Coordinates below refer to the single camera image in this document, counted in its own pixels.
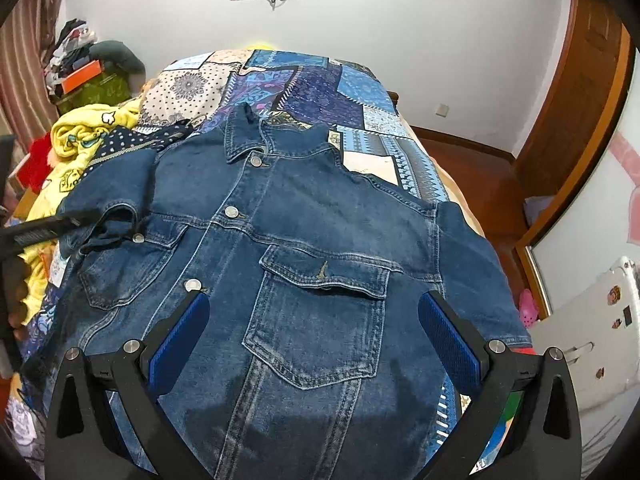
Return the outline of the clothes pile on green chair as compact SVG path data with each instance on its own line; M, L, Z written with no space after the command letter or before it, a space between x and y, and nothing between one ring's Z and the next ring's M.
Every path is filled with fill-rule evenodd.
M67 21L43 72L58 114L88 104L116 105L145 82L143 62L119 40L97 40L83 20Z

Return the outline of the red plush cloth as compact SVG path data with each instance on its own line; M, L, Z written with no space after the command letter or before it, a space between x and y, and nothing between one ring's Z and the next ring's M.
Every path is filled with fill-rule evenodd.
M28 154L16 174L23 188L30 188L36 194L41 192L44 181L52 171L48 162L51 148L51 137L48 132L30 144Z

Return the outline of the yellow cartoon blanket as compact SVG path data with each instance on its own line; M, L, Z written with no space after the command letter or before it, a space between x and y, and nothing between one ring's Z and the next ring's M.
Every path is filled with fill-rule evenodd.
M89 104L58 118L50 131L52 148L48 159L54 166L30 208L29 221L56 214L62 200L79 182L104 136L118 126L132 128L137 125L141 103L138 96L117 106ZM41 308L55 245L55 240L49 240L21 253L21 258L30 266L26 280L28 293L24 299L26 318L33 318Z

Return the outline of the striped brown curtain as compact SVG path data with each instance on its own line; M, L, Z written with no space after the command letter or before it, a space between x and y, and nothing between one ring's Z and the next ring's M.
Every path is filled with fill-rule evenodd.
M58 118L43 70L55 45L62 0L17 0L1 26L1 131L26 152Z

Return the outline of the pink croc shoe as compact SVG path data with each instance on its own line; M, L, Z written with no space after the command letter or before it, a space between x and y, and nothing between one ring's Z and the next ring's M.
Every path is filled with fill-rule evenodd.
M526 327L533 326L539 318L539 308L530 289L523 289L518 296L518 316Z

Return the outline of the orange box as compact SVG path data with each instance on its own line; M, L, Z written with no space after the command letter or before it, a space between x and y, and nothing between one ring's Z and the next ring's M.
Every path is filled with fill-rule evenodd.
M69 94L75 89L85 84L90 79L99 76L102 73L102 64L98 60L93 60L86 65L78 68L69 74L62 81L62 90L64 94Z

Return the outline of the wooden wardrobe with glass door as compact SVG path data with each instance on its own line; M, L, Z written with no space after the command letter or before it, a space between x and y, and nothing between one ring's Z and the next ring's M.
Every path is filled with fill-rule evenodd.
M564 214L611 139L626 100L634 43L611 3L570 0L558 65L532 131L514 162L528 197L549 197L515 245L529 289L551 313L534 246Z

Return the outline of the white wall socket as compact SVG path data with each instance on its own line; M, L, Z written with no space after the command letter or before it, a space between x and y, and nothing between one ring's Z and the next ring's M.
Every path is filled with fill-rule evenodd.
M446 104L439 104L436 110L436 115L439 117L446 117L449 112L449 106Z

